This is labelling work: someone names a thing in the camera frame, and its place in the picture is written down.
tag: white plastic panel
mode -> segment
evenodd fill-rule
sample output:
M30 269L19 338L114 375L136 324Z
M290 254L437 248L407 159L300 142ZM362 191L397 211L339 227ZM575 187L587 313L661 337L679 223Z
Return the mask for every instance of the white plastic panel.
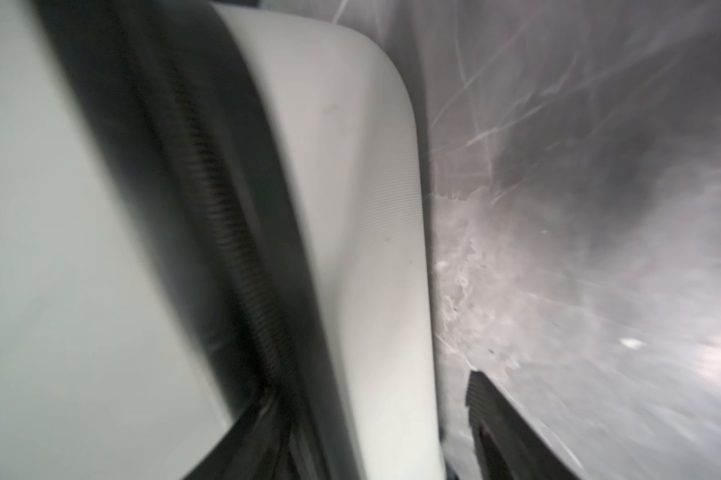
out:
M85 124L0 2L0 480L179 479L233 419Z
M217 5L268 108L369 480L442 480L413 111L346 28Z

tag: white surface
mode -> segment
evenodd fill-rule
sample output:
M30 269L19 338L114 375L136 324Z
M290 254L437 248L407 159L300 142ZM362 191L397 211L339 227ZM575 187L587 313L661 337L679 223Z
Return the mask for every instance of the white surface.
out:
M49 59L0 2L0 480L178 479L231 418Z
M369 480L442 480L413 111L346 28L217 6L260 93L300 214L354 447Z

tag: gray surface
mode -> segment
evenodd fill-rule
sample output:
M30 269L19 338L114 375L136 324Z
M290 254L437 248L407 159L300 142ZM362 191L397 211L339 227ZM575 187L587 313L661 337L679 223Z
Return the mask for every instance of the gray surface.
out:
M721 478L721 1L265 4L369 35L412 94L461 479L470 368L584 478Z

